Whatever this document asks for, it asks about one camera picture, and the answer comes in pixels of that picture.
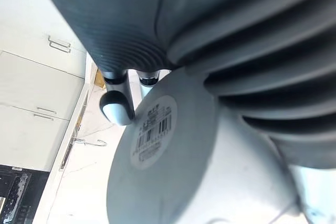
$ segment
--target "barcode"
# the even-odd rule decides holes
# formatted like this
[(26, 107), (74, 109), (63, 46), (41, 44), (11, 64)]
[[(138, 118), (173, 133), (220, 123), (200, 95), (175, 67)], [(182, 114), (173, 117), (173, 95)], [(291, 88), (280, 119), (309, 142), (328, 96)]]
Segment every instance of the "barcode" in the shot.
[(154, 127), (146, 131), (144, 134), (138, 137), (137, 149), (140, 149), (144, 144), (154, 140), (161, 134), (169, 131), (172, 128), (172, 115), (165, 117)]

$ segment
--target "barcode sticker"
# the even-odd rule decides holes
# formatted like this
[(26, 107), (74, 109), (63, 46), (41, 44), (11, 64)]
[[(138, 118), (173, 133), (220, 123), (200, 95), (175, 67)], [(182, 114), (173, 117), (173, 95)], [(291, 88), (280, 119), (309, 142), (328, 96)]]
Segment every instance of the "barcode sticker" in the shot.
[(154, 164), (167, 148), (177, 120), (175, 100), (166, 95), (154, 102), (136, 128), (136, 139), (131, 146), (131, 163), (145, 169)]

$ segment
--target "drawer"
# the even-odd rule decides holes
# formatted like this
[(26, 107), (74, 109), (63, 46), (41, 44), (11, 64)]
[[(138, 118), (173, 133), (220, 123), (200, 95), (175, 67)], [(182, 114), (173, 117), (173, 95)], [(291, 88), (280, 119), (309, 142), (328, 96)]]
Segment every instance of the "drawer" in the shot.
[(0, 164), (49, 172), (68, 121), (0, 106)]
[(70, 47), (66, 53), (49, 46), (48, 35), (29, 34), (1, 25), (0, 50), (50, 66), (55, 69), (85, 77), (86, 51)]
[(2, 52), (0, 104), (70, 120), (84, 79)]

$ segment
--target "white plastic body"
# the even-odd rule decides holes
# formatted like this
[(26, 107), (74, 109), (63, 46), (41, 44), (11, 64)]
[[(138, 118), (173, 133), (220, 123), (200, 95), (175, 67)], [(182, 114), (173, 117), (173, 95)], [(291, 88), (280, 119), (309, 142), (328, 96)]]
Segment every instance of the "white plastic body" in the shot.
[(313, 224), (336, 223), (336, 169), (291, 165), (305, 215)]
[(140, 82), (141, 98), (143, 99), (149, 93), (149, 91), (152, 90), (153, 87), (154, 87), (154, 85), (153, 86), (146, 86), (146, 85), (144, 85)]

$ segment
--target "cabinet door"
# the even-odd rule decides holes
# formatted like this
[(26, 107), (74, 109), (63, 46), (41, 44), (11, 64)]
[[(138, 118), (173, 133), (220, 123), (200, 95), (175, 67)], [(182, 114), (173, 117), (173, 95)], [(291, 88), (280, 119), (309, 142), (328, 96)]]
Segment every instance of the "cabinet door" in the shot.
[(84, 79), (2, 52), (0, 104), (70, 120)]
[(49, 172), (68, 121), (0, 106), (0, 164)]
[[(0, 28), (0, 49), (84, 77), (86, 51), (51, 0), (1, 0)], [(51, 48), (48, 35), (71, 52)]]
[(71, 52), (66, 53), (49, 46), (48, 35), (32, 34), (1, 24), (0, 49), (23, 58), (74, 74), (85, 76), (86, 51), (78, 50), (71, 44)]

